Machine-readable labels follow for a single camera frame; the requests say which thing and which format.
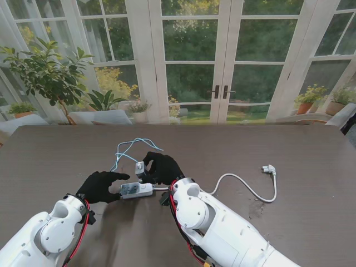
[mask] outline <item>light blue cable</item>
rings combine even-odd
[[[132,158],[132,157],[126,155],[126,152],[131,148],[131,146],[132,146],[134,143],[140,142],[140,141],[146,143],[147,145],[149,145],[150,147],[152,147],[152,148],[154,148],[154,149],[156,149],[156,150],[163,151],[163,149],[157,147],[157,146],[155,145],[155,143],[153,143],[152,140],[150,140],[150,139],[148,139],[148,138],[139,138],[139,137],[137,137],[137,138],[135,138],[133,141],[122,142],[122,143],[120,143],[120,144],[117,145],[117,152],[115,153],[115,155],[116,155],[115,163],[114,163],[114,165],[111,167],[110,171],[115,171],[115,170],[117,169],[117,167],[118,167],[118,162],[119,162],[119,160],[120,160],[120,158],[121,158],[122,156],[126,156],[126,157],[128,157],[129,159],[132,159],[132,160],[134,160],[135,162],[138,162],[138,161],[135,160],[134,158]],[[131,144],[131,145],[130,145],[123,153],[119,153],[120,146],[121,146],[121,145],[124,145],[124,144]]]
[[[130,156],[127,155],[127,154],[124,154],[124,153],[115,153],[115,155],[120,155],[120,156],[128,157],[130,160],[133,160],[135,163],[138,163],[137,160],[135,160],[133,157],[130,157]]]

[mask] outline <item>potted plant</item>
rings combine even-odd
[[[316,113],[316,111],[318,110],[319,107],[321,107],[322,105],[324,105],[325,101],[327,100],[328,96],[323,96],[321,99],[316,100],[312,107],[309,110],[309,113]]]
[[[333,93],[333,100],[329,103],[326,113],[334,116],[348,103],[355,101],[356,94],[351,88],[343,87]]]
[[[151,105],[145,102],[141,102],[138,98],[136,101],[133,101],[129,104],[128,110],[132,113],[133,119],[136,123],[145,123],[147,121],[146,111],[150,108]]]
[[[46,43],[40,38],[37,39],[42,45],[42,50],[32,46],[33,52],[21,52],[29,58],[20,57],[14,48],[0,47],[1,53],[8,54],[4,63],[9,62],[10,70],[19,74],[27,87],[26,94],[35,95],[38,92],[50,100],[51,106],[59,103],[68,116],[66,105],[79,104],[80,97],[86,90],[85,85],[81,83],[84,78],[82,70],[85,70],[86,64],[93,64],[85,60],[93,55],[86,55],[78,47],[78,53],[73,53],[74,58],[67,57],[68,61],[61,63],[60,60],[63,58],[55,51],[58,48],[57,42]]]
[[[94,108],[96,111],[110,110],[110,107],[113,104],[126,101],[126,99],[123,98],[114,98],[112,90],[107,91],[105,95],[94,90],[93,93],[94,95],[88,93],[91,101],[93,101],[93,103],[89,103],[89,106]]]
[[[35,107],[32,106],[31,103],[23,102],[12,104],[8,113],[14,114],[15,118],[21,118],[33,114],[34,111],[37,111],[37,109],[35,109]]]
[[[317,84],[314,84],[313,86],[308,86],[308,88],[306,89],[306,93],[302,93],[294,100],[295,103],[300,104],[298,112],[296,114],[305,114],[311,108],[315,101],[322,99],[322,95],[326,91],[327,89],[324,86],[318,87]]]

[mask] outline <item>white power strip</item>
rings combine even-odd
[[[140,184],[132,182],[121,185],[121,195],[123,199],[134,199],[136,197],[151,196],[154,192],[152,184]]]

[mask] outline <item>planter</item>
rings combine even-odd
[[[318,106],[312,106],[309,110],[309,113],[316,113],[316,111],[318,110]]]
[[[313,103],[302,103],[299,106],[298,112],[296,113],[298,114],[306,114],[306,112],[311,108],[311,106],[313,105]]]
[[[135,120],[135,123],[146,123],[147,122],[146,111],[140,112],[140,113],[133,113],[132,116],[134,117],[133,119]]]
[[[15,114],[15,118],[22,118],[22,117],[25,117],[25,116],[31,115],[31,114],[33,114],[32,111],[24,112],[24,113],[17,113],[17,114]]]
[[[325,113],[328,115],[334,116],[336,113],[338,113],[344,107],[345,107],[345,105],[343,105],[343,104],[336,103],[336,102],[330,102]]]

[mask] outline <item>grass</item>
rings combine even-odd
[[[267,112],[259,113],[243,113],[230,111],[226,119],[227,124],[263,124]],[[181,124],[183,125],[201,125],[211,124],[210,110],[193,110],[188,112],[188,116],[181,117]]]

